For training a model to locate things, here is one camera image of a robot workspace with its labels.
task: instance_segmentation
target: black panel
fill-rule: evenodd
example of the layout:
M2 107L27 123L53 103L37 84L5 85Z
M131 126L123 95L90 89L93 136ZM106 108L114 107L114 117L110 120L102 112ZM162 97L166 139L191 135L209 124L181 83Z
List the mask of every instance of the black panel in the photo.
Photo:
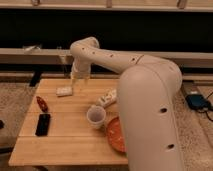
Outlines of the black panel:
M1 9L0 21L0 47L95 36L106 49L213 52L213 13Z

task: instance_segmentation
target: table leg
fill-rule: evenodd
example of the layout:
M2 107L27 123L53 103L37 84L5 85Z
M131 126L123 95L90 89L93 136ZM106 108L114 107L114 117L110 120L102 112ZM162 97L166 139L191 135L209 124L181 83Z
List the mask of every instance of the table leg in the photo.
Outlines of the table leg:
M0 154L10 153L12 151L13 151L13 147L0 148Z
M39 171L48 171L48 169L45 168L44 166L33 166L33 167L38 169Z
M35 85L40 81L42 71L36 70L33 78L30 81L30 87L35 87Z

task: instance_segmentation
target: black remote control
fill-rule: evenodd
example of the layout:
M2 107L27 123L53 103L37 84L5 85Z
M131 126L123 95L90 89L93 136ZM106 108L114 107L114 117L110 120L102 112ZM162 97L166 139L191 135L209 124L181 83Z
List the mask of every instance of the black remote control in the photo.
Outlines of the black remote control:
M50 123L50 114L47 114L47 113L40 114L35 134L37 136L45 136L45 135L47 135L48 128L49 128L49 123Z

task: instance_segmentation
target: cable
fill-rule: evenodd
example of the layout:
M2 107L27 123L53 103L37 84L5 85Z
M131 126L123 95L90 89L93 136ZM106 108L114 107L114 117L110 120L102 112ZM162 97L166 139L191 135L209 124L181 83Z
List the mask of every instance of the cable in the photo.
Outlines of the cable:
M211 92L207 97L206 97L206 103L208 104L208 108L204 108L203 110L196 110L198 113L205 113L206 117L208 118L209 121L213 122L213 119L209 116L208 111L213 111L213 106L211 105L211 102L208 101L208 99L213 95L213 92Z
M209 116L209 113L208 113L207 111L206 111L205 113L206 113L206 117L207 117L210 121L213 122L213 119Z
M211 92L207 97L206 99L208 99L209 97L211 97L213 95L213 92Z

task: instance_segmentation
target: white cup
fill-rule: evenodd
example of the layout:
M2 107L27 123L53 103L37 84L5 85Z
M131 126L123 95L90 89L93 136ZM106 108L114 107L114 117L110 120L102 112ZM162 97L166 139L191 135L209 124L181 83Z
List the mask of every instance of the white cup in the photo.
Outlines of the white cup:
M94 129L100 129L104 125L106 111L101 106L92 105L87 111L87 120Z

